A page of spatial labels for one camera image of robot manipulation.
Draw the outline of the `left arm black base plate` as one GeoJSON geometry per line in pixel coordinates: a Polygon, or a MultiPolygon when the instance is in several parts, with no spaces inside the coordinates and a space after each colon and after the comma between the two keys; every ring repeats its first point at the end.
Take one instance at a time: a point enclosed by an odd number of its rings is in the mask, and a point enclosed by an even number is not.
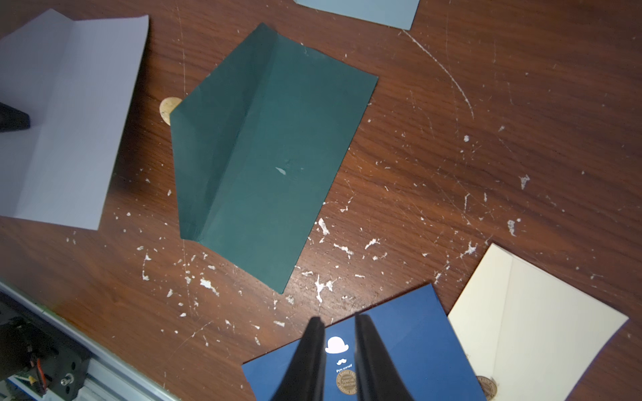
{"type": "Polygon", "coordinates": [[[85,383],[90,352],[34,312],[1,295],[1,380],[11,377],[39,396],[74,400],[85,383]]]}

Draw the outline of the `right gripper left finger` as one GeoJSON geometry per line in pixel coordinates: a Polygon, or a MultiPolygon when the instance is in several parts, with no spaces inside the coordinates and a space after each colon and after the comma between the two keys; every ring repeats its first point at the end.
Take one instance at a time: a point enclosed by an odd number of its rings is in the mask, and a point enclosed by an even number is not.
{"type": "Polygon", "coordinates": [[[311,317],[272,400],[324,398],[326,365],[325,326],[320,317],[311,317]]]}

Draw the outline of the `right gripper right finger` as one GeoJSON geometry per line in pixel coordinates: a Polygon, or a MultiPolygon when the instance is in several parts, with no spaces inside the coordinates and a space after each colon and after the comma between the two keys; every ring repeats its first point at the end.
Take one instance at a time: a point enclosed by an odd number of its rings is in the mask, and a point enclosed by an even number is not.
{"type": "Polygon", "coordinates": [[[355,362],[359,400],[413,400],[369,315],[355,317],[355,362]]]}

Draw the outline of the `cream yellow envelope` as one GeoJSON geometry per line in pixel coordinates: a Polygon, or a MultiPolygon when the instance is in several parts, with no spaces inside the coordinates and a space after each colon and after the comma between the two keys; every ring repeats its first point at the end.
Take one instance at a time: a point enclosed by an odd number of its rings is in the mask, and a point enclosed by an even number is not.
{"type": "Polygon", "coordinates": [[[565,400],[628,317],[491,245],[448,315],[489,400],[565,400]]]}

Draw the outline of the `dark green envelope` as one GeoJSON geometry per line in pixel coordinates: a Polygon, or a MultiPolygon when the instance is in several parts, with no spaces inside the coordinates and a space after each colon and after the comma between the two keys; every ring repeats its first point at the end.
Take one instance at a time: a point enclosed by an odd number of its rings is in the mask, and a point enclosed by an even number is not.
{"type": "Polygon", "coordinates": [[[257,26],[172,111],[182,239],[283,292],[377,81],[257,26]]]}

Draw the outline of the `grey envelope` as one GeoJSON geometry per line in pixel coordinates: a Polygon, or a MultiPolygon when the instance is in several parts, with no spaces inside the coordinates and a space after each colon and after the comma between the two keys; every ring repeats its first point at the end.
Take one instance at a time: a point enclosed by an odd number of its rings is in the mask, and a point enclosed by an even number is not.
{"type": "Polygon", "coordinates": [[[3,216],[99,227],[148,32],[48,10],[3,38],[1,101],[31,122],[1,136],[3,216]]]}

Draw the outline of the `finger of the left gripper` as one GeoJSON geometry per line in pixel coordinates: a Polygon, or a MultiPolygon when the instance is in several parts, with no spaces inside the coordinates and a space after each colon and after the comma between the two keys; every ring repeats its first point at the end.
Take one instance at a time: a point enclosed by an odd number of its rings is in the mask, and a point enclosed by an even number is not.
{"type": "Polygon", "coordinates": [[[27,113],[5,105],[4,103],[0,103],[1,132],[28,130],[30,126],[31,121],[27,113]]]}

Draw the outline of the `navy blue envelope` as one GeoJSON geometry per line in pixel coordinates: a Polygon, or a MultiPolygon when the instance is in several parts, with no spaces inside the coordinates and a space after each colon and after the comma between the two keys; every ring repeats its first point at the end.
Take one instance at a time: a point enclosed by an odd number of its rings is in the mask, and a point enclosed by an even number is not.
{"type": "MultiPolygon", "coordinates": [[[[366,315],[413,399],[486,398],[433,285],[384,302],[366,315]]],[[[324,399],[357,398],[355,350],[352,317],[326,327],[324,399]]]]}

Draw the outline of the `mint green envelope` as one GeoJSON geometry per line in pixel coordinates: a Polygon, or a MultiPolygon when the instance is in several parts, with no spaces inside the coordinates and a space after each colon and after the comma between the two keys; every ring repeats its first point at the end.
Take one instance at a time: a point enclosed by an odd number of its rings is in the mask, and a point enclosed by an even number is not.
{"type": "Polygon", "coordinates": [[[298,5],[391,28],[411,29],[419,0],[301,0],[298,5]]]}

